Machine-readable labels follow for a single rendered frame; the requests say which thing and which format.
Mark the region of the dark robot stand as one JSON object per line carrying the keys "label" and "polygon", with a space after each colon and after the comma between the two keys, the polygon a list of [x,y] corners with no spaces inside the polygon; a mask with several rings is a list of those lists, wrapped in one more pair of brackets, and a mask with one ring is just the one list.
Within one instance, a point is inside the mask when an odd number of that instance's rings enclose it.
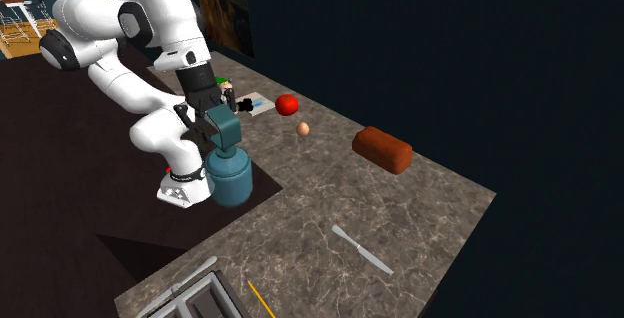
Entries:
{"label": "dark robot stand", "polygon": [[0,60],[0,318],[118,318],[117,296],[280,189],[255,168],[240,207],[159,201],[135,120],[83,71]]}

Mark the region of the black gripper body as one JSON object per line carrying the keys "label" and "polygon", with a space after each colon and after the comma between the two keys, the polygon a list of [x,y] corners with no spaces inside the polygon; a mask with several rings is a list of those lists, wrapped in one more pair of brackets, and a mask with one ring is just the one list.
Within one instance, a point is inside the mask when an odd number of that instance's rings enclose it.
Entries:
{"label": "black gripper body", "polygon": [[216,83],[212,66],[209,62],[192,68],[175,71],[183,89],[186,102],[197,112],[221,105],[222,92]]}

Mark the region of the brown bread loaf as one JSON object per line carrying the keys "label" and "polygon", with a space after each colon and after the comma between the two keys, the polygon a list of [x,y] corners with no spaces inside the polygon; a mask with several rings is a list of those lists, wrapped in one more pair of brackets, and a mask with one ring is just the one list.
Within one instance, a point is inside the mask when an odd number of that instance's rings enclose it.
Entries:
{"label": "brown bread loaf", "polygon": [[355,135],[352,150],[395,175],[404,172],[411,165],[413,157],[409,144],[373,126],[368,126]]}

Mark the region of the grey sink with faucet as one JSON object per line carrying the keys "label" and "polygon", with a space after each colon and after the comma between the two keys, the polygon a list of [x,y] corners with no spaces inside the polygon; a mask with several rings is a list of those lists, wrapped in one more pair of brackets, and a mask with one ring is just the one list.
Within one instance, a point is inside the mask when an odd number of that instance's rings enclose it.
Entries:
{"label": "grey sink with faucet", "polygon": [[135,318],[252,318],[209,257],[192,274],[157,296]]}

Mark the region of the brown landscape wall picture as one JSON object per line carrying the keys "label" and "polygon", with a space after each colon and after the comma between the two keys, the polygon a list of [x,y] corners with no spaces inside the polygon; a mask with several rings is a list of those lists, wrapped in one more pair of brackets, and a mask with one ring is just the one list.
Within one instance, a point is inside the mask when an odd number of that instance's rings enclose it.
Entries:
{"label": "brown landscape wall picture", "polygon": [[248,0],[199,0],[207,38],[254,58]]}

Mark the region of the silver table knife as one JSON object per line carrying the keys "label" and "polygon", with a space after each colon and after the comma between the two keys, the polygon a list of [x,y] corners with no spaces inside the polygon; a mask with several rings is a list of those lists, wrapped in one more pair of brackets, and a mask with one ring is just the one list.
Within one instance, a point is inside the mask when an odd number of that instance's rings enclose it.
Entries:
{"label": "silver table knife", "polygon": [[349,242],[351,245],[353,245],[357,249],[358,253],[362,257],[364,257],[366,260],[368,260],[371,264],[373,264],[374,266],[376,266],[377,268],[379,268],[380,270],[384,271],[387,274],[394,273],[394,271],[390,269],[385,263],[383,263],[379,258],[377,258],[370,251],[365,249],[361,244],[359,244],[354,239],[352,239],[341,227],[339,227],[338,225],[333,225],[331,227],[331,230],[333,233],[335,233],[336,235],[338,235],[339,237],[343,238],[344,240]]}

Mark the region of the teal round bottle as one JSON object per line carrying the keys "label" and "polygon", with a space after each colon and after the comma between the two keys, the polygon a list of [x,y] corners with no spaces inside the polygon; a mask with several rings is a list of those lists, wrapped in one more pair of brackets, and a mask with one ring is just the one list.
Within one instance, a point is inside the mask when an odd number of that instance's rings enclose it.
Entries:
{"label": "teal round bottle", "polygon": [[213,195],[218,204],[237,207],[253,190],[251,158],[238,146],[242,141],[240,120],[227,105],[207,110],[205,119],[217,130],[210,136],[215,148],[205,158],[206,171],[215,185]]}

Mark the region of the red tomato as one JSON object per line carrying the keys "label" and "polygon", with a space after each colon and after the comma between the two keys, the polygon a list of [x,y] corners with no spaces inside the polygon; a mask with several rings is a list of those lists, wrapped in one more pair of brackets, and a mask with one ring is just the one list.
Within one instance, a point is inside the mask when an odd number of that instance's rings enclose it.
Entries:
{"label": "red tomato", "polygon": [[294,95],[282,94],[275,101],[275,109],[282,116],[290,116],[298,111],[299,103]]}

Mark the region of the white paper sheet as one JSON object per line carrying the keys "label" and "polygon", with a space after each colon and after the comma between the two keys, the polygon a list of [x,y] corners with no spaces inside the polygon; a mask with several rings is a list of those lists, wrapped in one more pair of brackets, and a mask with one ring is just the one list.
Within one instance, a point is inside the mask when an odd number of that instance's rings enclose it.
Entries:
{"label": "white paper sheet", "polygon": [[275,103],[263,95],[253,92],[236,99],[238,110],[248,112],[252,117],[275,108]]}

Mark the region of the yellow pencil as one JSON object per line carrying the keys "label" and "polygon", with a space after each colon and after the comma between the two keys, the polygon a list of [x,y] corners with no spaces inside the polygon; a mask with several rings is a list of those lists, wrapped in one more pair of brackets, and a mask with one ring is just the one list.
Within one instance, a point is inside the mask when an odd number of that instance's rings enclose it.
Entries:
{"label": "yellow pencil", "polygon": [[253,283],[249,280],[246,279],[246,282],[248,284],[248,286],[250,287],[250,289],[253,291],[254,295],[257,297],[257,299],[259,300],[259,302],[261,303],[261,305],[264,307],[264,309],[267,311],[267,313],[269,314],[269,316],[271,318],[277,318],[275,316],[275,314],[273,313],[273,311],[271,310],[271,308],[268,306],[268,304],[266,303],[266,301],[263,299],[263,297],[260,295],[259,291],[255,288],[255,286],[253,285]]}

